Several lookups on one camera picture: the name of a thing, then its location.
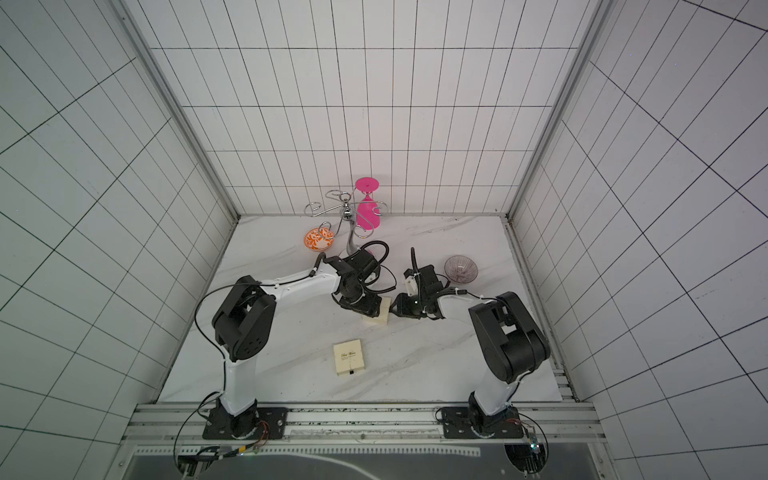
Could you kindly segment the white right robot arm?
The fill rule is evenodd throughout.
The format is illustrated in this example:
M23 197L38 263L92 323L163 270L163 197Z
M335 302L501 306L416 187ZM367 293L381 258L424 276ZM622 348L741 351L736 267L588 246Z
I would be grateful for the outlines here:
M390 312L402 318L468 320L475 332L485 374L465 407L441 413L447 438L523 438L527 431L512 399L524 379L551 356L551 348L518 294L475 294L441 282L432 265L404 272L406 291Z

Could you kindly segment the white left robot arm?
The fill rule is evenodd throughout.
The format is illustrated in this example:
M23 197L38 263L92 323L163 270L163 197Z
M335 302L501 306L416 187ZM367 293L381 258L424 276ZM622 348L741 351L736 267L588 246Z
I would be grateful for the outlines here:
M209 400L205 440L266 442L284 436L288 410L260 407L255 390L257 355L266 347L275 317L286 309L329 296L345 310L375 318L381 295L369 287L379 261L365 250L346 258L321 253L312 268L285 279L244 276L223 289L227 296L213 314L213 335L204 338L223 357L223 387Z

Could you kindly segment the cream jewelry box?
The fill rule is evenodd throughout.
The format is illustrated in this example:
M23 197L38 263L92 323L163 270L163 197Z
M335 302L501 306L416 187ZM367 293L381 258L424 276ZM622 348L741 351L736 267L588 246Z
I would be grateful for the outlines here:
M334 367L337 375L352 375L365 369L362 342L350 340L333 346Z
M390 297L382 297L378 312L374 316L363 315L362 319L368 323L386 326L389 322L391 301Z

